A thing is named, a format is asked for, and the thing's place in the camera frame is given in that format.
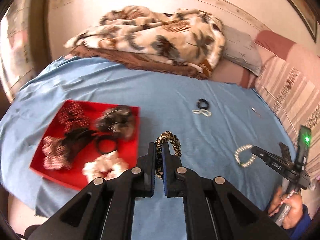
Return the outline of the person's right hand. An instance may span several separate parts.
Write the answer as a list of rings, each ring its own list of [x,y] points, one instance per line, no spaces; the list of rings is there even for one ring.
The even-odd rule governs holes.
[[[278,213],[279,208],[277,206],[284,201],[285,204],[291,206],[288,214],[285,216],[282,227],[284,229],[294,228],[300,219],[303,217],[303,201],[300,193],[294,193],[289,199],[286,194],[282,194],[282,188],[279,186],[273,196],[270,207],[268,209],[268,215],[272,216],[273,213]]]

